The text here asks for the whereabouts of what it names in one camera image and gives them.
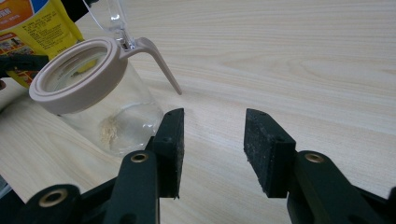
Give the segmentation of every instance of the jar body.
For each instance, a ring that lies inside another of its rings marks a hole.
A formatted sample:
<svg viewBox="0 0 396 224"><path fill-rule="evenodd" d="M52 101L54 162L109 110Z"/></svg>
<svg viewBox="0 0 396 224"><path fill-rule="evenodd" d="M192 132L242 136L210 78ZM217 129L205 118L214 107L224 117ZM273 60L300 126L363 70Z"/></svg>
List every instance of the jar body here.
<svg viewBox="0 0 396 224"><path fill-rule="evenodd" d="M122 80L104 99L59 118L99 148L122 157L144 149L158 130L163 112L128 63Z"/></svg>

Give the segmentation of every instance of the transparent jar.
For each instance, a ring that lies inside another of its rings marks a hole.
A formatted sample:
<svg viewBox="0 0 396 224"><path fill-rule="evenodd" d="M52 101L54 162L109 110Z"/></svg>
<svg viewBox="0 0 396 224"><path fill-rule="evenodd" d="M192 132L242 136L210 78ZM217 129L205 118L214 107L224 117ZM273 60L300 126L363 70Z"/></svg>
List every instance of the transparent jar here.
<svg viewBox="0 0 396 224"><path fill-rule="evenodd" d="M128 58L148 52L177 92L173 75L146 38L123 50L107 37L84 41L64 51L36 76L29 93L49 112L113 155L144 149L163 112Z"/></svg>

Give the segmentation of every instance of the snack bag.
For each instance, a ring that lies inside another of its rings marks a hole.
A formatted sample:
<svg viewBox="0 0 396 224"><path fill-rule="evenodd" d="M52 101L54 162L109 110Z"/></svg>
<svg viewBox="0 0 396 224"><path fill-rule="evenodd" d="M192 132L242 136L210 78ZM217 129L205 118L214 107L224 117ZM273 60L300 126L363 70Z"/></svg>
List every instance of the snack bag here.
<svg viewBox="0 0 396 224"><path fill-rule="evenodd" d="M61 0L0 0L1 77L29 88L48 60L82 40Z"/></svg>

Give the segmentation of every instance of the light wood surface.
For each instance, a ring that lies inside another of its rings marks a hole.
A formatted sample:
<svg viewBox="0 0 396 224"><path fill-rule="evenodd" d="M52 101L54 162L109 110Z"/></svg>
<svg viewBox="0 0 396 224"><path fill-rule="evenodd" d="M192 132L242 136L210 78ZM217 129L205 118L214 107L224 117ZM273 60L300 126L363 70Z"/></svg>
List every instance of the light wood surface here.
<svg viewBox="0 0 396 224"><path fill-rule="evenodd" d="M131 61L164 111L185 108L180 200L162 223L290 223L243 152L245 113L269 113L297 150L329 156L352 184L396 186L395 1L126 1L133 36L159 48L183 95L148 55ZM104 35L89 15L89 39ZM0 174L24 201L70 183L82 192L117 175L103 153L30 100L0 91Z"/></svg>

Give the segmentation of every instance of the jar handle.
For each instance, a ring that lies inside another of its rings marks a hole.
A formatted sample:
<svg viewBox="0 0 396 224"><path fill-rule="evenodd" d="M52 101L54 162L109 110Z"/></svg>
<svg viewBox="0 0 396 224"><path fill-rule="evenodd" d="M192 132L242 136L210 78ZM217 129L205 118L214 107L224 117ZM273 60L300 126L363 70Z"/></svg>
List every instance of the jar handle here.
<svg viewBox="0 0 396 224"><path fill-rule="evenodd" d="M145 38L145 37L140 37L134 41L134 48L133 49L128 49L125 51L121 52L120 55L120 60L127 59L131 56L136 55L137 53L140 52L146 52L150 54L155 62L160 66L161 70L163 70L163 73L165 76L168 78L169 82L175 89L175 91L181 95L181 88L178 86L178 83L173 76L171 70L169 69L168 65L166 65L165 60L163 59L163 56L161 56L161 53L158 51L157 47L154 45L154 43Z"/></svg>

